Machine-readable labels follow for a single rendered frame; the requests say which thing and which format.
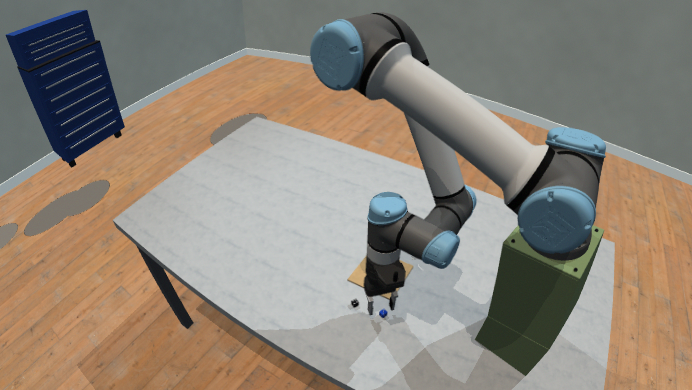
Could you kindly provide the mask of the tan mat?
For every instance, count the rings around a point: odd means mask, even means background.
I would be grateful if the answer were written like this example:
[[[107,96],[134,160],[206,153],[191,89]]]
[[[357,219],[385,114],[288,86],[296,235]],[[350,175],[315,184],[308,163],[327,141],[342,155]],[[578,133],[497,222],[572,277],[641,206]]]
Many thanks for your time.
[[[413,265],[410,265],[410,264],[403,262],[401,260],[399,260],[399,261],[400,261],[400,263],[403,264],[403,266],[406,270],[406,277],[407,277],[408,274],[410,273],[410,271],[412,270]],[[366,273],[366,256],[347,280],[358,285],[358,286],[363,287],[363,280],[364,280],[364,277],[366,276],[365,273]],[[380,295],[380,296],[383,296],[387,299],[390,299],[391,293]]]

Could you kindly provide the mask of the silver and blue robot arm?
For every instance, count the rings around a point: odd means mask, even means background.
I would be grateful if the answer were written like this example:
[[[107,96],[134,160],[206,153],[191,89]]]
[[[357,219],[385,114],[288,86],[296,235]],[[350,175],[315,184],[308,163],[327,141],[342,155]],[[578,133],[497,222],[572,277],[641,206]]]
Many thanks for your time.
[[[353,88],[404,112],[436,204],[423,219],[407,212],[397,193],[374,196],[367,216],[373,250],[400,249],[440,269],[451,263],[457,234],[477,201],[464,184],[456,151],[502,189],[534,251],[561,261],[586,253],[606,157],[601,138],[558,127],[548,132],[547,145],[532,145],[430,69],[418,38],[397,16],[375,12],[333,22],[311,43],[316,76],[332,90]]]

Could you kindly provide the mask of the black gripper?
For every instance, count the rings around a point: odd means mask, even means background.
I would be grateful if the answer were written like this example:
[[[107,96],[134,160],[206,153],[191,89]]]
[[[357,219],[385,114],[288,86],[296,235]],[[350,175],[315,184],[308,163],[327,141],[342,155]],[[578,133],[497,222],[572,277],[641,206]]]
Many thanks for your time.
[[[367,309],[369,315],[373,315],[373,296],[392,292],[389,301],[389,306],[391,310],[394,310],[395,308],[396,298],[398,297],[396,288],[404,287],[406,274],[403,264],[399,261],[400,252],[400,249],[397,249],[396,251],[391,253],[380,253],[376,251],[373,252],[373,249],[369,246],[367,242],[367,276],[365,276],[364,278],[364,291],[368,300]]]

